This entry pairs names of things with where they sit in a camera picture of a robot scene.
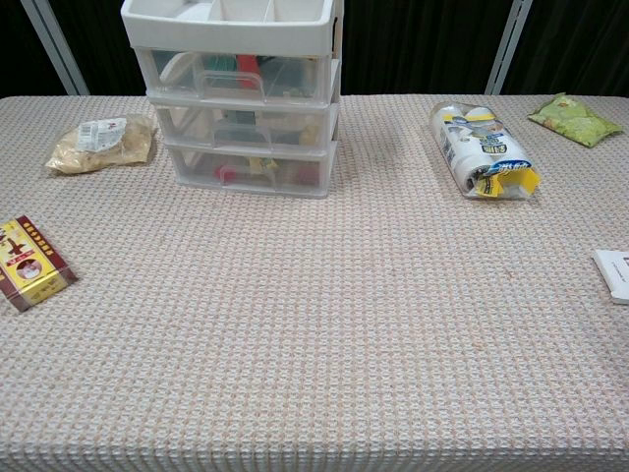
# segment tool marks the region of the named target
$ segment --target tan plastic bag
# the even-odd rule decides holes
[[[46,167],[79,174],[146,162],[153,130],[150,118],[135,114],[82,123],[61,136]]]

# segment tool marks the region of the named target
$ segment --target green snack bag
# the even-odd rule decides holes
[[[620,126],[600,118],[565,93],[556,95],[552,101],[535,110],[529,119],[588,148],[593,148],[607,135],[622,132]]]

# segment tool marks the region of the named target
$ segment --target black curtain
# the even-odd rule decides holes
[[[123,0],[49,1],[91,93],[144,94]],[[345,0],[343,93],[482,93],[510,8],[510,0]],[[3,95],[63,93],[20,2],[9,0],[8,11],[5,44],[17,43],[9,49],[19,56],[11,63],[32,60],[18,79],[8,75]],[[629,0],[534,0],[503,93],[626,96],[627,25]]]
[[[19,0],[1,0],[4,65],[0,98],[12,95],[63,95],[59,76]]]
[[[483,93],[508,0],[345,0],[343,90]]]
[[[94,95],[144,95],[145,86],[120,17],[123,0],[49,0]]]
[[[629,96],[629,1],[534,0],[502,93]]]

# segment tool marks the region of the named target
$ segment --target paper towel roll package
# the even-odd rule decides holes
[[[532,160],[489,108],[439,103],[430,128],[464,196],[526,199],[539,185]]]

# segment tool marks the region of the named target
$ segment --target snack bag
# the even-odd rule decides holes
[[[439,103],[430,129],[465,197],[526,199],[539,185],[533,161],[489,108]]]
[[[153,121],[142,115],[87,121],[59,139],[46,167],[79,174],[146,162],[152,133]]]
[[[556,95],[552,101],[535,110],[529,119],[588,148],[593,148],[607,135],[622,132],[620,126],[600,118],[565,93]]]

